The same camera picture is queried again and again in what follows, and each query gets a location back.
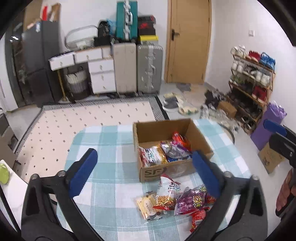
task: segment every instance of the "door frame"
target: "door frame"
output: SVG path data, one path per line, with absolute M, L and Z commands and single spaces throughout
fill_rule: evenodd
M 167 43 L 166 43 L 166 53 L 165 53 L 165 74 L 164 80 L 166 83 L 172 83 L 172 78 L 169 78 L 169 75 L 172 73 L 172 69 L 169 69 L 169 62 L 170 62 L 170 44 L 171 44 L 171 35 L 172 35 L 172 1 L 175 0 L 168 0 L 168 25 L 167 25 Z M 205 82 L 205 72 L 207 68 L 207 63 L 209 59 L 209 50 L 210 50 L 210 42 L 211 42 L 211 31 L 212 31 L 212 0 L 209 1 L 209 37 L 207 42 L 207 56 L 206 62 L 204 66 L 204 71 L 202 74 L 202 80 Z

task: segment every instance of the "wall outlet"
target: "wall outlet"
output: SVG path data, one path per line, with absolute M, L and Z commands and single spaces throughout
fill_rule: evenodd
M 254 37 L 254 35 L 255 35 L 254 30 L 249 30 L 249 36 L 250 36 L 250 37 Z

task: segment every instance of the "rug border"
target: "rug border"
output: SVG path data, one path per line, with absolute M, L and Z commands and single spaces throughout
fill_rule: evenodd
M 44 114 L 45 111 L 48 110 L 58 110 L 58 109 L 67 109 L 67 108 L 77 108 L 81 106 L 91 106 L 94 104 L 118 104 L 118 103 L 127 103 L 127 102 L 137 102 L 137 101 L 148 101 L 150 103 L 154 118 L 156 121 L 161 120 L 169 120 L 167 113 L 163 110 L 162 104 L 157 95 L 152 96 L 139 96 L 133 98 L 115 98 L 115 99 L 102 99 L 102 100 L 93 100 L 93 101 L 84 101 L 84 102 L 77 102 L 77 103 L 52 103 L 43 105 L 40 112 L 37 114 L 35 119 L 31 122 L 23 136 L 20 138 L 20 141 L 15 149 L 15 154 L 18 155 L 27 140 L 31 130 L 34 128 L 38 120 Z

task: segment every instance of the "blue sneaker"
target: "blue sneaker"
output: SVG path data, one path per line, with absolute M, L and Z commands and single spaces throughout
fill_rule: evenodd
M 266 53 L 263 52 L 260 56 L 259 63 L 266 65 L 269 59 L 270 59 L 270 57 Z
M 268 61 L 266 62 L 266 66 L 274 71 L 275 65 L 275 59 L 269 57 Z

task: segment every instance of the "black refrigerator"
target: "black refrigerator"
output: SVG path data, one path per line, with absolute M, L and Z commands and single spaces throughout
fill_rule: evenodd
M 57 103 L 62 98 L 62 90 L 57 72 L 50 69 L 48 60 L 60 53 L 58 22 L 36 23 L 22 34 L 22 44 L 34 103 L 39 107 Z

